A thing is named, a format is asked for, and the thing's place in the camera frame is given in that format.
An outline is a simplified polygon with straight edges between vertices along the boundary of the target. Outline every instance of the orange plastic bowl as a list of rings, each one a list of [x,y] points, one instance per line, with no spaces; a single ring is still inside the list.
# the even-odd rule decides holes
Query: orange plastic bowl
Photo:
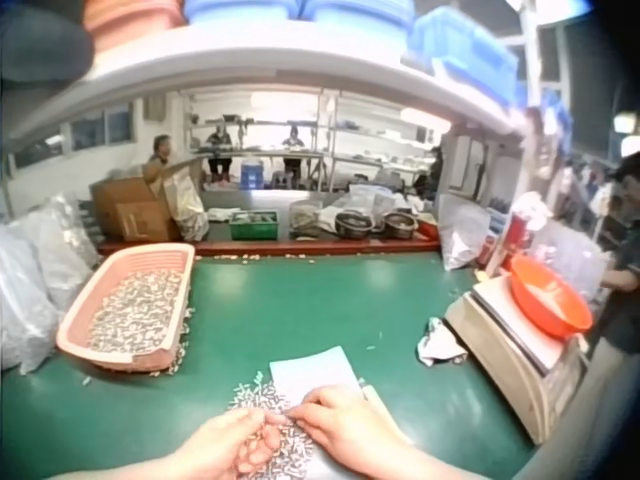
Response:
[[[510,284],[522,313],[546,334],[566,339],[593,326],[587,302],[553,270],[535,260],[513,257]]]

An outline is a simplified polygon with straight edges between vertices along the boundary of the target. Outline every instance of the white paper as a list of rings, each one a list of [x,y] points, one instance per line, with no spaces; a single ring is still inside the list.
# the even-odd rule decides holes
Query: white paper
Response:
[[[314,388],[327,385],[343,385],[360,392],[358,379],[342,347],[309,357],[271,362],[269,366],[276,391],[291,405],[300,404]]]

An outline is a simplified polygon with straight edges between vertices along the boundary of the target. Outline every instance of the pink plastic basket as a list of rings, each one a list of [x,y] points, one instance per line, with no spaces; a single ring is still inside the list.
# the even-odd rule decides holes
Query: pink plastic basket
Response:
[[[175,358],[182,330],[195,248],[182,243],[160,243],[132,247],[110,256],[82,289],[58,329],[60,350],[104,368],[128,372],[163,370]],[[89,330],[102,301],[129,274],[170,269],[182,274],[167,336],[152,352],[105,353],[88,347]]]

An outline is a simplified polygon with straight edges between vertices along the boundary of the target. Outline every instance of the hand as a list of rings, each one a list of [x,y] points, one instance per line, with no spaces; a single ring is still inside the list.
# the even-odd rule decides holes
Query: hand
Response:
[[[250,474],[280,448],[278,425],[284,417],[260,409],[237,409],[202,425],[168,457],[174,478],[231,480]]]
[[[336,461],[369,477],[394,478],[390,462],[413,450],[361,395],[344,387],[311,391],[287,416]]]

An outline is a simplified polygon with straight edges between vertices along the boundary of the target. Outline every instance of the orange bin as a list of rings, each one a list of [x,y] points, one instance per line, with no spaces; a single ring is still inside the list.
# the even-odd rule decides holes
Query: orange bin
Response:
[[[535,260],[513,257],[510,284],[522,313],[546,334],[566,339],[593,326],[587,302],[558,274]]]
[[[97,52],[184,23],[180,0],[87,0],[84,13]]]
[[[56,339],[58,348],[74,357],[112,370],[148,372],[168,368],[178,350],[194,259],[195,248],[185,243],[158,243],[126,248],[114,253],[91,277],[62,320]],[[162,343],[152,351],[139,354],[101,352],[90,348],[91,324],[104,298],[130,273],[158,269],[175,270],[182,276],[167,334]]]

